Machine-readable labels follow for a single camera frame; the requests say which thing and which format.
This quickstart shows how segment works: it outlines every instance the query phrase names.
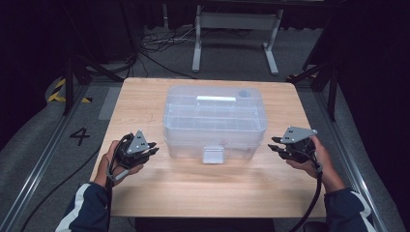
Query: transparent storage box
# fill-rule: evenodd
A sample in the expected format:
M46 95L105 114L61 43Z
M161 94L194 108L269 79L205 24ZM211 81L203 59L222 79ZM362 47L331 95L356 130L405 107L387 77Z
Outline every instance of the transparent storage box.
M163 125L171 157L223 163L251 159L267 119L257 89L178 85L168 90Z

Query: white stripe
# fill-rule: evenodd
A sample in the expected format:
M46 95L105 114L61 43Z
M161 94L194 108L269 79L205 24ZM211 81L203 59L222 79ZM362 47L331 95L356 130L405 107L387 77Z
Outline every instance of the white stripe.
M90 186L90 184L85 184L78 189L77 193L75 194L74 209L60 221L60 224L58 225L57 229L55 229L55 231L72 231L71 229L69 229L69 226L78 217L82 203L84 203L84 192Z
M360 215L362 216L363 219L363 223L365 224L367 231L369 232L375 232L376 230L374 229L373 225L370 224L370 222L367 220L367 217L371 214L371 209L368 206L367 202L365 201L365 199L356 191L350 191L353 194L355 194L358 199L362 202L363 206L365 207L365 209L363 211L360 212Z

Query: gray carpet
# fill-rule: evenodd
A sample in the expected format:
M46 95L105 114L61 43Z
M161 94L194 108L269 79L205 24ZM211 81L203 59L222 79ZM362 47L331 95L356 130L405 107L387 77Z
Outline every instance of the gray carpet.
M268 37L267 33L250 32L240 37L221 31L210 32L203 38L201 70L199 73L192 73L190 70L193 43L185 42L175 44L166 51L150 53L151 58L178 73L170 72L146 57L139 56L140 60L130 70L129 76L147 75L154 78L188 78L180 74L187 73L200 79L282 82L288 75L302 72L302 65L320 32L320 30L280 30L278 32L274 45L274 56L279 69L278 76L270 75L264 52L261 49L264 38ZM121 64L113 64L108 68L116 66L121 66ZM119 73L122 76L126 74L127 72ZM305 84L299 84L297 89L307 118L311 127L319 131L319 137L333 155L338 172L345 183L349 185L350 179L339 157L339 148L329 126L325 123L327 116L321 113L320 104L315 99L316 94L311 93L309 88L301 86ZM56 152L21 218L18 219L14 231L19 230L28 215L51 189L75 171L99 148L120 87L120 83L114 83L104 76L94 77L85 94L85 97L93 98L93 101L91 103L80 103L74 110L73 117L68 121L58 142ZM53 88L54 85L51 85L47 93L44 93L45 98L48 97ZM62 117L63 110L63 102L49 102L48 106L27 122L1 151L0 198L2 204L0 205L0 218L5 218L12 208L26 178L42 155L55 128L64 119ZM336 117L336 126L342 135L343 143L348 152L354 157L354 161L361 171L387 231L405 231L401 218L395 209L395 203L368 160L366 150L357 133L341 91L337 93ZM81 129L86 129L86 134L90 137L84 138L81 145L78 146L79 139L72 138L70 135ZM78 185L89 180L95 158L91 159L86 166L43 203L42 207L31 218L25 231L52 231L57 226ZM323 220L323 218L313 218L313 220ZM274 219L278 232L288 231L297 221L297 218ZM128 218L114 217L111 220L111 231L134 231L132 224L133 220Z

